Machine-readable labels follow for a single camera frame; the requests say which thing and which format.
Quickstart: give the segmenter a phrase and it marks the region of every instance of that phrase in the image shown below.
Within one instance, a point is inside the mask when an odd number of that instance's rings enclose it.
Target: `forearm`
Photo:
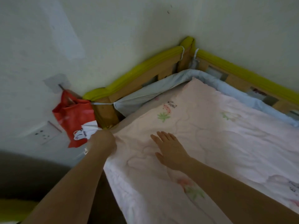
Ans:
[[[88,152],[22,223],[87,223],[107,157],[98,151]]]
[[[299,215],[263,193],[193,158],[182,170],[234,223],[299,223]]]

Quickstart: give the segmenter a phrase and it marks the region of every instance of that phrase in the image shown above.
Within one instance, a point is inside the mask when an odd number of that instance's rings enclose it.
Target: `red bag handle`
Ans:
[[[61,104],[63,105],[63,107],[67,107],[70,106],[70,99],[73,101],[74,104],[78,104],[78,98],[76,98],[75,96],[73,96],[70,92],[68,92],[67,90],[64,90],[61,94]]]

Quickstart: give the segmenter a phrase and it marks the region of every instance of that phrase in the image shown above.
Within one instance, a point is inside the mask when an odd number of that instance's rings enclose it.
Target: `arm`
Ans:
[[[110,131],[97,131],[89,152],[42,199],[22,224],[87,223],[106,159],[116,148]]]
[[[151,135],[161,150],[159,161],[196,182],[233,223],[299,223],[299,215],[246,184],[191,158],[177,138]]]

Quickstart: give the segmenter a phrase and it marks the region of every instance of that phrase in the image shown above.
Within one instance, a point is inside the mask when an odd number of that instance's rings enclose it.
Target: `bed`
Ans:
[[[299,111],[299,94],[197,49],[192,37],[84,99],[116,136],[104,170],[128,223],[231,223],[196,184],[155,159],[149,135],[159,129],[201,162],[298,212],[299,122],[285,114]]]

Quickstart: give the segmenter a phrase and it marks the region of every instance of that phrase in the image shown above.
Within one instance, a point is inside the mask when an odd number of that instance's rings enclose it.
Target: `finger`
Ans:
[[[155,155],[158,158],[158,160],[160,161],[160,163],[162,163],[163,165],[165,165],[164,164],[164,157],[159,152],[156,152]]]
[[[178,139],[176,138],[176,136],[174,136],[172,133],[168,133],[169,136],[171,137],[171,139],[173,139],[174,141],[177,141]]]
[[[154,141],[154,142],[159,146],[159,148],[160,148],[160,146],[163,144],[163,142],[160,140],[160,138],[158,138],[157,136],[155,136],[155,135],[153,135],[153,134],[151,134],[150,137],[153,139],[153,141]]]
[[[161,132],[157,132],[157,135],[161,138],[161,140],[164,141],[168,141],[167,137],[165,136],[165,134],[161,133]]]
[[[168,135],[168,133],[166,133],[166,132],[164,132],[164,131],[162,131],[161,133],[164,134],[165,137],[166,137],[168,140],[171,140],[171,137]]]

